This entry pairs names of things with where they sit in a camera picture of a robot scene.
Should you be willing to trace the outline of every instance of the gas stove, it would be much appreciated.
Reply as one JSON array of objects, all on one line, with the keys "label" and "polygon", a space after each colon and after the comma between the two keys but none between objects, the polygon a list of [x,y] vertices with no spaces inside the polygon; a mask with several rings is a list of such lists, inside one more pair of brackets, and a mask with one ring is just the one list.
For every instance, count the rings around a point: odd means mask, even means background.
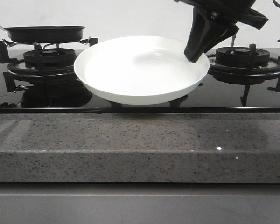
[{"label": "gas stove", "polygon": [[[91,46],[98,40],[80,42]],[[8,51],[14,44],[0,41],[0,113],[280,112],[280,49],[232,44],[210,51],[208,75],[188,95],[162,104],[125,105],[89,92],[73,70],[81,51],[60,44],[30,43],[33,50],[23,52]]]}]

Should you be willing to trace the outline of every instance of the cooking pan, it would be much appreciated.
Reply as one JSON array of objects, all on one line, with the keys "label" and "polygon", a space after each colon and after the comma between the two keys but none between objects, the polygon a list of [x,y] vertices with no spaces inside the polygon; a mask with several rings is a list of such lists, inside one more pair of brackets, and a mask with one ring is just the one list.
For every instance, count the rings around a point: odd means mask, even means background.
[{"label": "cooking pan", "polygon": [[83,51],[74,69],[85,87],[104,99],[131,105],[163,103],[194,90],[208,72],[207,56],[189,62],[185,47],[185,42],[165,37],[121,37]]},{"label": "cooking pan", "polygon": [[8,33],[9,38],[17,43],[62,43],[76,42],[82,39],[82,26],[35,26],[7,27],[0,29]]}]

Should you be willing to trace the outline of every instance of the black frying pan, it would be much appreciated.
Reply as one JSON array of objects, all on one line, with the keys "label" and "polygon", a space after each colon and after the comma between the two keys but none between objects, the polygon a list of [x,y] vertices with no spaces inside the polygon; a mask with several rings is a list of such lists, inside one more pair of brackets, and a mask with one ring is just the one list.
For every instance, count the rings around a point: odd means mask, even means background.
[{"label": "black frying pan", "polygon": [[18,43],[60,43],[75,42],[83,37],[81,26],[42,26],[4,28],[9,38]]}]

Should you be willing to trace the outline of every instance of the stove burner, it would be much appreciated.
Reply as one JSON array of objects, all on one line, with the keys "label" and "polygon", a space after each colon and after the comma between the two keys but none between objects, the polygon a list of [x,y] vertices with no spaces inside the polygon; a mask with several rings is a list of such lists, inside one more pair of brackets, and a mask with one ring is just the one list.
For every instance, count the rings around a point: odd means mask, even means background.
[{"label": "stove burner", "polygon": [[[251,62],[251,49],[244,47],[226,47],[218,48],[216,50],[217,64],[236,67],[247,68]],[[253,59],[253,68],[265,67],[270,60],[270,52],[267,50],[256,49]]]},{"label": "stove burner", "polygon": [[35,50],[24,53],[24,62],[27,68],[38,68],[39,60],[41,60],[44,69],[60,68],[74,64],[76,53],[72,49],[46,49],[39,53],[39,57],[35,54]]},{"label": "stove burner", "polygon": [[211,75],[237,78],[277,78],[280,61],[270,57],[270,52],[262,49],[227,47],[219,48],[216,54],[208,55]]}]

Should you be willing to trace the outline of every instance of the black glass cooktop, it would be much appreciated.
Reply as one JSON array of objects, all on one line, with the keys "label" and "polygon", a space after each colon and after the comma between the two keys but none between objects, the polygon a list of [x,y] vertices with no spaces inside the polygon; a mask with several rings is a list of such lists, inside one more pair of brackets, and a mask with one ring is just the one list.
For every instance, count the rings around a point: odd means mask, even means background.
[{"label": "black glass cooktop", "polygon": [[[267,49],[271,57],[280,49]],[[22,50],[10,51],[21,59]],[[7,64],[0,63],[0,113],[23,112],[280,112],[280,76],[261,78],[207,74],[201,84],[180,99],[156,105],[121,105],[90,93],[78,80],[66,77],[45,85],[25,79],[11,81]]]}]

